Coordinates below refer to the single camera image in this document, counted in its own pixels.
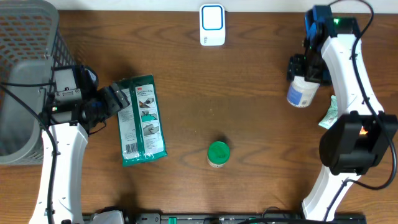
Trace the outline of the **green white instruction package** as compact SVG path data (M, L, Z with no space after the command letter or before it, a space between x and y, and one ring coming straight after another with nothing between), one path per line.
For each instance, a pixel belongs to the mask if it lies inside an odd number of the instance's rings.
M154 76L123 79L118 87L129 102L129 106L118 112L123 166L167 156Z

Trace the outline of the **white plastic bottle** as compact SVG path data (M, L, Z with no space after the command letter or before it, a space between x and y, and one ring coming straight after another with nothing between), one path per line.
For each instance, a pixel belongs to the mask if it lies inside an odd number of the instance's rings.
M290 82L287 101L294 107L306 108L312 103L319 86L319 83L307 82L304 77L295 76Z

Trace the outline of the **orange white small packet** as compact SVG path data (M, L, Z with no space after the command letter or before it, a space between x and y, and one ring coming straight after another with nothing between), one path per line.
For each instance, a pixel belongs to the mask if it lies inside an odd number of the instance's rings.
M365 130L365 128L362 126L362 127L361 127L361 130L360 130L360 132L359 132L359 134L360 134L360 135L367 135L367 133L368 133L368 131Z

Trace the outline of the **teal wet wipes pack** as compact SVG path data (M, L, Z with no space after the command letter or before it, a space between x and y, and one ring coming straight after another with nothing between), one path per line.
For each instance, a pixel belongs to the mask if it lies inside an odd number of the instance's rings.
M332 95L330 107L326 112L325 117L319 122L318 125L325 129L330 129L337 121L337 119L338 119L338 105L336 102L336 96Z

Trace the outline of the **green lid small jar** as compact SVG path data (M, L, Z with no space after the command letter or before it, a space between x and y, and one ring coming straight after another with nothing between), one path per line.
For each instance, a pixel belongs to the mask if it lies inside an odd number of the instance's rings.
M207 161L210 166L220 168L228 162L230 155L230 148L225 142L215 141L208 148Z

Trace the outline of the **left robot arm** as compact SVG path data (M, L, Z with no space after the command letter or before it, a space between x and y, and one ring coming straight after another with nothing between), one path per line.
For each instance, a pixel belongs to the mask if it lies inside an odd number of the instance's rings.
M84 223L81 174L90 131L129 106L116 83L100 90L57 90L54 122L42 133L44 158L30 223Z

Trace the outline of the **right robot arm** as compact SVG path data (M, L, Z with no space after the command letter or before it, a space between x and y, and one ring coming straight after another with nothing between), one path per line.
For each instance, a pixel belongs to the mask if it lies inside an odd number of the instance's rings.
M291 105L305 108L320 86L331 85L338 109L336 121L320 140L320 174L302 201L307 220L332 221L348 189L394 148L397 117L384 111L373 92L361 36L353 17L306 16L305 52L289 61Z

